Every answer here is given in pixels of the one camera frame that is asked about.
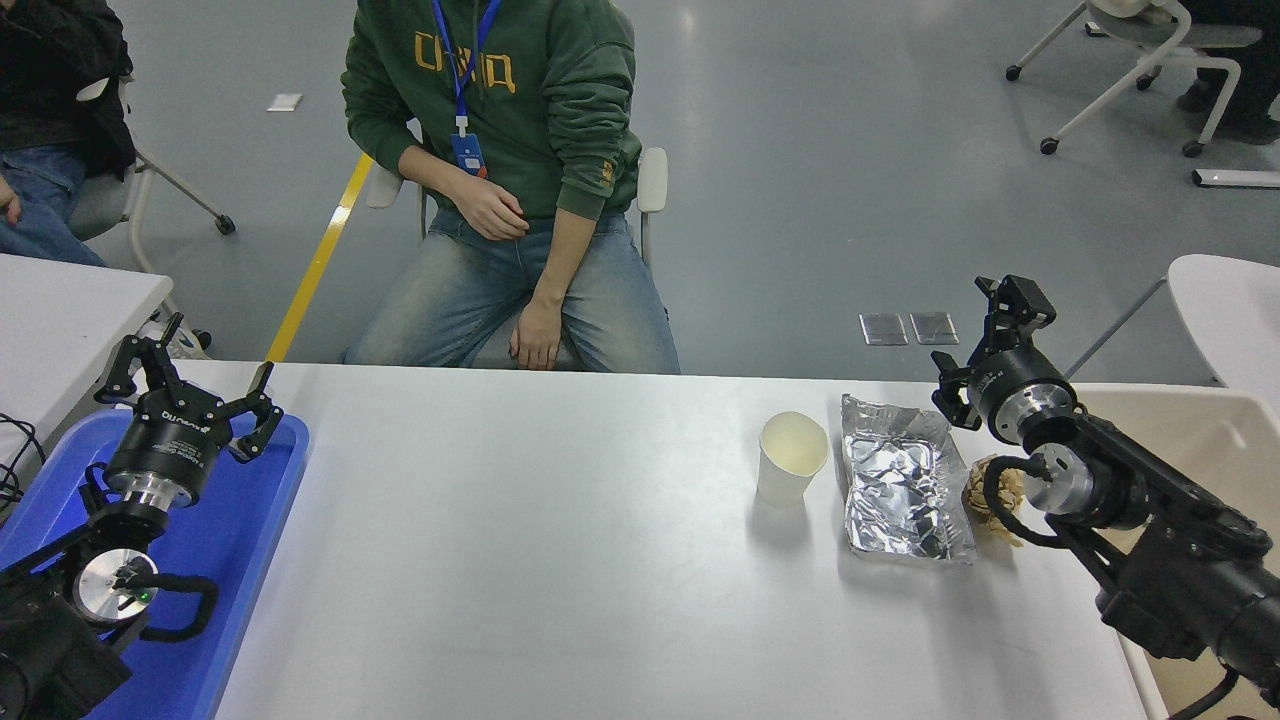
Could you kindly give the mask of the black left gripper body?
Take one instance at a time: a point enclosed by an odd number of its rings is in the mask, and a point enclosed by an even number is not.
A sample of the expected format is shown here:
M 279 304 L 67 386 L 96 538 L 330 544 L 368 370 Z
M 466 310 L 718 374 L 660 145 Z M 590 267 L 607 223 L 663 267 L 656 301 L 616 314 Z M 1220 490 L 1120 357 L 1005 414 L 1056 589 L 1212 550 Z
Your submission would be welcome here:
M 160 479 L 177 486 L 179 498 L 200 498 L 230 441 L 230 421 L 210 418 L 223 404 L 219 398 L 141 397 L 105 470 L 108 487 L 124 495 L 140 480 Z

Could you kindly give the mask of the person's right hand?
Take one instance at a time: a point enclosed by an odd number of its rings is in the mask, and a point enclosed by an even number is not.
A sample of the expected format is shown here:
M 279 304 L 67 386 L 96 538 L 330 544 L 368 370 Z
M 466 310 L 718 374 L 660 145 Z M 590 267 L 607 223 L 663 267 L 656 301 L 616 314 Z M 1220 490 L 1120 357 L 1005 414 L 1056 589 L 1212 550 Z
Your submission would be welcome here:
M 488 179 L 463 174 L 451 191 L 451 199 L 470 227 L 485 240 L 515 241 L 529 232 L 530 224 L 518 200 Z

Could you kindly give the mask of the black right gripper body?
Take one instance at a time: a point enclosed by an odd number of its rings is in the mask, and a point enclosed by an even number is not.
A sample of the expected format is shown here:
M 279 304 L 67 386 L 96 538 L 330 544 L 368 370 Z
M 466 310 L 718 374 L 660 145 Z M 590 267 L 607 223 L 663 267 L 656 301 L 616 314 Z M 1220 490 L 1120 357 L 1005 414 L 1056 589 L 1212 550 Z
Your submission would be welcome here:
M 966 388 L 989 430 L 1018 430 L 1030 415 L 1061 407 L 1061 374 L 1037 348 L 1012 348 L 978 363 Z

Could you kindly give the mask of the person's left hand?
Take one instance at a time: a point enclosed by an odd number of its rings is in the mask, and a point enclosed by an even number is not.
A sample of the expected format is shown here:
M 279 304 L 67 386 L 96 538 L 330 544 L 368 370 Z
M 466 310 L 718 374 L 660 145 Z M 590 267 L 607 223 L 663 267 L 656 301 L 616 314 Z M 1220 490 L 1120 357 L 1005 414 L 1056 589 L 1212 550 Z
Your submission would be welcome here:
M 561 355 L 564 299 L 535 293 L 520 313 L 509 338 L 509 355 L 518 369 L 549 372 Z

